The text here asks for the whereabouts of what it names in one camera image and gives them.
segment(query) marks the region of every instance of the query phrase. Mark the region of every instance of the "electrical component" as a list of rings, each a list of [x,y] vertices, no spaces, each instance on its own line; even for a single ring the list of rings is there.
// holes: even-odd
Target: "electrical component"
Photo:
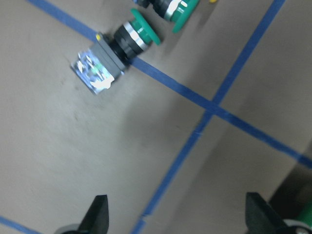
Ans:
[[[189,19],[199,0],[133,0],[133,2],[145,8],[151,3],[160,17],[175,22],[172,31],[177,33]]]
[[[129,65],[129,60],[146,50],[152,41],[160,39],[136,9],[131,10],[135,19],[124,23],[110,41],[98,33],[97,42],[87,51],[80,52],[71,67],[84,84],[95,94],[109,89],[112,82]]]

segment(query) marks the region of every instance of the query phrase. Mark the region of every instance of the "black object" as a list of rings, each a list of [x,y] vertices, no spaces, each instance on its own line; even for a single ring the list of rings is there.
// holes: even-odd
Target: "black object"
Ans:
[[[305,227],[288,226],[258,193],[247,193],[245,219],[249,234],[312,234]]]
[[[172,0],[138,0],[137,4],[146,8],[151,3],[156,13],[164,18],[171,1]]]
[[[107,195],[96,196],[77,231],[63,234],[107,234],[109,227]]]

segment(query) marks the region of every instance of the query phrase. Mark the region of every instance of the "green object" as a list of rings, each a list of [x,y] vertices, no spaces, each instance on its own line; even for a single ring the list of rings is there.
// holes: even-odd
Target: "green object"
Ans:
[[[308,203],[297,218],[312,228],[312,202]]]
[[[130,22],[134,30],[138,33],[140,38],[146,43],[149,44],[151,41],[154,41],[156,45],[160,45],[161,41],[145,18],[141,13],[136,9],[131,9],[132,14],[135,17],[135,20]]]
[[[177,33],[181,30],[198,3],[199,0],[183,0],[179,3],[177,9],[171,17],[171,21],[175,22],[172,32]]]

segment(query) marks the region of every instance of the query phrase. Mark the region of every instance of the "beige surface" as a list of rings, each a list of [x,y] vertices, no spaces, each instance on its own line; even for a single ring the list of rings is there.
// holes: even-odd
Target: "beige surface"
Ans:
[[[132,19],[129,9],[135,7],[130,0],[51,2],[108,33]],[[202,0],[178,35],[149,8],[144,15],[165,40],[140,57],[211,98],[271,2],[220,0],[213,6]],[[298,150],[311,132],[311,40],[302,36],[311,24],[309,7],[307,0],[288,0],[223,103]],[[296,27],[303,21],[307,25]],[[110,90],[92,95],[69,69],[91,42],[24,0],[0,2],[0,27],[0,215],[52,234],[80,222],[95,195],[108,194],[109,233],[129,233],[203,110],[133,67]],[[294,39],[301,43],[290,47]],[[276,75],[274,61],[283,63],[283,76]],[[294,76],[301,81],[293,82]],[[294,96],[296,101],[285,98]],[[272,106],[272,99],[282,101]],[[293,164],[215,117],[144,233],[175,234],[194,225],[197,233],[210,233],[224,213],[232,233],[242,232],[244,193],[258,190],[268,198]]]

